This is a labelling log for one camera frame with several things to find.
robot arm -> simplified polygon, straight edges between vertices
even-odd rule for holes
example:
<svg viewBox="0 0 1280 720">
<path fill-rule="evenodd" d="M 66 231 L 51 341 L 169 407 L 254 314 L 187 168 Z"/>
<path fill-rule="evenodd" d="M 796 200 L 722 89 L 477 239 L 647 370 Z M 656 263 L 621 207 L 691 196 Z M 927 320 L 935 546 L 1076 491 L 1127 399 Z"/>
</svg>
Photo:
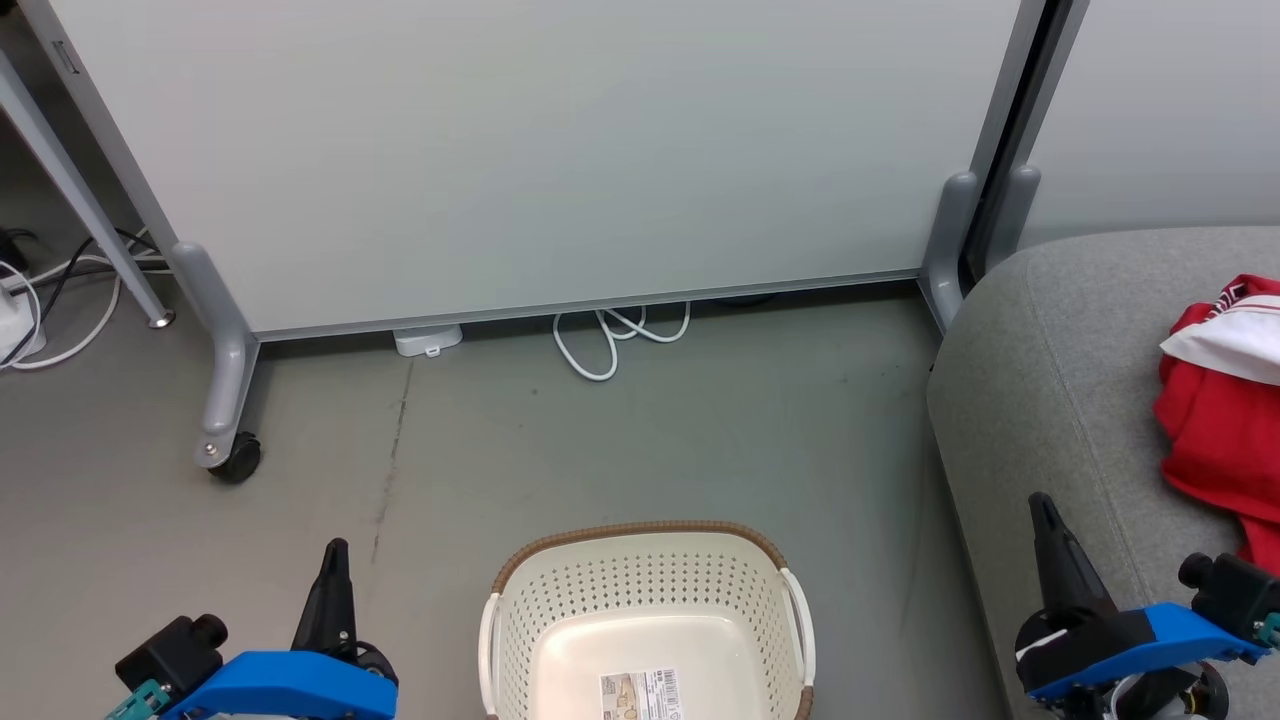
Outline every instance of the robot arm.
<svg viewBox="0 0 1280 720">
<path fill-rule="evenodd" d="M 283 715 L 393 720 L 399 680 L 376 647 L 356 638 L 347 542 L 334 539 L 288 651 L 253 651 L 223 665 L 227 626 L 178 618 L 115 665 L 133 693 L 108 720 L 202 720 Z"/>
<path fill-rule="evenodd" d="M 1120 611 L 1053 501 L 1030 497 L 1044 609 L 1016 641 L 1025 692 L 1070 720 L 1225 716 L 1226 687 L 1204 660 L 1257 662 L 1280 646 L 1280 580 L 1235 557 L 1192 555 L 1192 607 Z"/>
</svg>

whiteboard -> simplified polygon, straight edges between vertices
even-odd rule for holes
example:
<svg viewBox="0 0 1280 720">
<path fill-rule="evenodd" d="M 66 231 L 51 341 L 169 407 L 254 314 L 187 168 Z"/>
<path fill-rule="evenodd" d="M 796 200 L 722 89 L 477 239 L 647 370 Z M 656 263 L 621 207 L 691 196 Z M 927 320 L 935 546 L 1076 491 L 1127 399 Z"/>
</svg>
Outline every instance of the whiteboard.
<svg viewBox="0 0 1280 720">
<path fill-rule="evenodd" d="M 1016 0 L 50 0 L 256 332 L 910 270 Z"/>
<path fill-rule="evenodd" d="M 1028 163 L 1021 246 L 1280 223 L 1280 5 L 1091 3 Z"/>
</svg>

gray fabric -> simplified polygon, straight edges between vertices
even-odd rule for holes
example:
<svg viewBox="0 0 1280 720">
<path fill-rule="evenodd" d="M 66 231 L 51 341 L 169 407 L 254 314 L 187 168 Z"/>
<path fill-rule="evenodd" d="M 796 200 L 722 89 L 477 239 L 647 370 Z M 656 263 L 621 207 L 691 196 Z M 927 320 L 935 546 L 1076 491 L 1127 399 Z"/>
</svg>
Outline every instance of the gray fabric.
<svg viewBox="0 0 1280 720">
<path fill-rule="evenodd" d="M 1121 607 L 1187 602 L 1178 566 L 1233 551 L 1236 521 L 1169 487 L 1152 413 L 1158 343 L 1239 273 L 1280 277 L 1280 228 L 1062 240 L 1019 252 L 969 295 L 929 380 L 929 416 L 1016 719 L 1043 719 L 1014 674 L 1039 609 L 1027 497 L 1053 496 Z M 1280 706 L 1280 661 L 1231 664 L 1233 717 Z"/>
</svg>

white power adapter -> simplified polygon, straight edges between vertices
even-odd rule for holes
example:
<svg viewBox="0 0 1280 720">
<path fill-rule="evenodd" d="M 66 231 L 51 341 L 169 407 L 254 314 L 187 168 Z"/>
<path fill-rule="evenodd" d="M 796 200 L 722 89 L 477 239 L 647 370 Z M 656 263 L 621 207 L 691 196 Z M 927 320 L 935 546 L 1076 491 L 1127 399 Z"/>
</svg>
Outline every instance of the white power adapter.
<svg viewBox="0 0 1280 720">
<path fill-rule="evenodd" d="M 9 295 L 9 287 L 20 284 L 22 281 L 17 277 L 5 278 L 5 282 L 0 283 L 0 360 L 9 356 L 9 352 L 22 342 L 22 338 L 27 337 L 27 332 L 35 324 L 35 318 L 31 314 L 31 297 L 26 293 L 17 297 Z M 20 355 L 14 357 L 14 361 L 22 360 L 32 352 L 40 352 L 44 347 L 45 328 L 40 328 L 36 337 L 27 343 Z"/>
</svg>

white cable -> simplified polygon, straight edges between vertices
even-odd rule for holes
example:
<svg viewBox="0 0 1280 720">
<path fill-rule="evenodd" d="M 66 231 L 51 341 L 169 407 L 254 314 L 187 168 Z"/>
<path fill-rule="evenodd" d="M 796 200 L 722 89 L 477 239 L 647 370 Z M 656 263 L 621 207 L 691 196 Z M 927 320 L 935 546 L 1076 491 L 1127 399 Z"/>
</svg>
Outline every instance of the white cable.
<svg viewBox="0 0 1280 720">
<path fill-rule="evenodd" d="M 96 338 L 102 332 L 102 328 L 106 327 L 106 322 L 110 320 L 111 314 L 115 313 L 115 305 L 119 301 L 120 301 L 120 275 L 115 275 L 115 283 L 111 287 L 111 301 L 106 305 L 106 313 L 102 313 L 102 319 L 97 322 L 97 325 L 95 325 L 93 329 L 90 331 L 87 336 L 84 336 L 84 340 L 76 343 L 76 347 L 68 350 L 67 352 L 61 352 L 59 355 L 47 357 L 45 360 L 37 360 L 35 363 L 13 363 L 12 366 L 17 370 L 42 370 L 45 368 L 56 365 L 63 360 L 73 357 L 81 350 L 84 350 L 88 346 L 88 343 L 93 342 L 93 338 Z"/>
<path fill-rule="evenodd" d="M 676 334 L 673 336 L 660 336 L 645 329 L 644 323 L 648 319 L 648 307 L 644 305 L 640 306 L 639 323 L 631 322 L 617 310 L 609 307 L 605 307 L 603 310 L 593 310 L 593 313 L 595 313 L 595 320 L 600 323 L 600 329 L 604 332 L 604 340 L 609 343 L 609 369 L 603 374 L 591 373 L 588 369 L 582 368 L 582 365 L 580 365 L 577 360 L 573 359 L 573 355 L 570 354 L 568 347 L 564 347 L 564 340 L 561 338 L 559 334 L 559 319 L 563 314 L 557 314 L 556 318 L 552 319 L 552 337 L 556 338 L 556 345 L 557 347 L 561 348 L 561 355 L 564 356 L 564 360 L 568 360 L 570 366 L 577 370 L 577 374 L 582 375 L 589 380 L 600 383 L 612 378 L 613 374 L 618 372 L 617 341 L 631 340 L 639 334 L 654 342 L 662 342 L 662 343 L 676 342 L 677 340 L 685 337 L 685 331 L 689 329 L 689 311 L 690 311 L 690 304 L 685 302 L 685 320 L 680 324 L 680 331 L 677 331 Z M 605 313 L 612 315 L 616 320 L 618 320 L 623 325 L 631 328 L 631 332 L 627 333 L 613 332 L 613 329 L 609 328 L 609 323 L 607 323 L 604 319 Z"/>
<path fill-rule="evenodd" d="M 23 345 L 29 345 L 32 342 L 36 342 L 36 340 L 40 337 L 40 297 L 36 297 L 36 287 L 31 284 L 31 281 L 27 279 L 27 275 L 19 273 L 17 268 L 10 265 L 9 263 L 0 260 L 0 268 L 5 268 L 10 273 L 13 273 L 14 277 L 20 279 L 23 284 L 27 286 L 27 297 L 31 299 L 31 315 L 35 319 L 35 328 L 31 331 L 31 340 L 28 340 Z M 22 356 L 23 352 L 22 348 L 19 347 L 18 352 L 13 355 L 13 360 L 10 360 L 8 365 L 0 365 L 0 370 L 4 370 L 5 368 L 15 368 L 18 365 L 18 360 L 22 360 Z"/>
<path fill-rule="evenodd" d="M 612 378 L 613 373 L 618 372 L 618 343 L 613 341 L 614 334 L 609 332 L 609 325 L 604 323 L 604 313 L 600 313 L 599 310 L 595 310 L 594 313 L 596 322 L 600 323 L 600 329 L 604 331 L 604 340 L 609 342 L 609 370 L 603 375 L 598 375 L 595 373 L 589 372 L 586 368 L 579 365 L 577 360 L 573 360 L 573 356 L 570 355 L 568 348 L 564 347 L 564 341 L 561 340 L 559 337 L 559 319 L 561 319 L 559 313 L 557 313 L 556 318 L 552 320 L 552 337 L 556 338 L 556 345 L 559 346 L 561 355 L 563 355 L 564 359 L 568 360 L 568 364 L 572 365 L 575 370 L 577 370 L 577 374 L 582 375 L 589 380 L 603 383 L 604 380 Z"/>
<path fill-rule="evenodd" d="M 147 228 L 143 227 L 141 231 L 137 232 L 137 236 L 142 237 L 146 233 L 147 233 Z M 133 245 L 134 245 L 134 241 L 131 240 L 129 243 L 125 246 L 125 249 L 131 249 L 131 247 L 133 247 Z M 164 261 L 164 258 L 160 256 L 160 255 L 157 255 L 156 251 L 154 251 L 151 249 L 147 249 L 147 250 L 143 250 L 142 252 L 134 255 L 133 260 L 134 261 L 138 261 L 138 260 L 142 260 L 142 261 L 147 261 L 147 260 L 150 260 L 150 261 Z M 77 258 L 76 261 L 77 263 L 83 263 L 83 261 L 102 263 L 105 265 L 109 265 L 109 266 L 114 268 L 114 265 L 111 265 L 110 260 L 108 260 L 106 258 L 102 258 L 100 255 L 81 255 L 79 258 Z M 4 263 L 0 263 L 0 265 L 5 265 L 6 268 L 9 268 L 9 265 L 4 264 Z M 40 315 L 41 315 L 40 299 L 36 296 L 36 288 L 35 288 L 33 283 L 37 283 L 37 282 L 44 281 L 44 279 L 49 279 L 49 278 L 51 278 L 51 277 L 54 277 L 56 274 L 61 274 L 64 270 L 67 270 L 68 265 L 70 265 L 70 261 L 63 263 L 61 265 L 54 268 L 52 270 L 49 270 L 46 273 L 41 273 L 40 275 L 36 275 L 35 278 L 31 278 L 31 279 L 27 279 L 26 277 L 23 277 L 20 273 L 18 273 L 17 270 L 14 270 L 13 268 L 9 268 L 10 272 L 13 272 L 15 275 L 18 275 L 19 278 L 22 278 L 22 282 L 27 284 L 27 292 L 29 293 L 29 296 L 32 299 L 32 304 L 33 304 L 35 314 L 36 314 L 35 315 L 36 316 L 36 331 L 32 333 L 32 340 L 35 340 L 36 333 L 40 332 Z M 156 274 L 173 274 L 169 270 L 143 270 L 143 272 L 147 273 L 147 274 L 151 274 L 151 275 L 156 275 Z M 78 355 L 82 350 L 84 350 L 86 347 L 88 347 L 88 343 L 93 342 L 93 340 L 96 340 L 97 336 L 102 333 L 102 329 L 106 327 L 106 323 L 111 319 L 111 315 L 115 313 L 115 306 L 120 301 L 120 284 L 122 284 L 120 275 L 119 275 L 119 273 L 116 273 L 115 281 L 114 281 L 114 283 L 111 286 L 111 301 L 108 302 L 106 311 L 102 313 L 102 318 L 97 322 L 97 325 L 95 325 L 93 329 L 90 331 L 90 333 L 87 336 L 84 336 L 84 340 L 82 340 L 78 343 L 76 343 L 74 347 L 72 347 L 70 350 L 68 350 L 65 352 L 60 352 L 60 354 L 58 354 L 58 355 L 55 355 L 52 357 L 46 357 L 44 360 L 36 360 L 33 363 L 19 363 L 18 360 L 22 357 L 22 354 L 19 352 L 14 357 L 14 360 L 12 363 L 9 363 L 8 365 L 0 366 L 0 370 L 3 370 L 5 368 L 13 368 L 15 370 L 42 370 L 45 368 L 51 368 L 51 366 L 54 366 L 54 365 L 56 365 L 59 363 L 63 363 L 64 360 L 69 360 L 70 357 L 74 357 L 76 355 Z"/>
</svg>

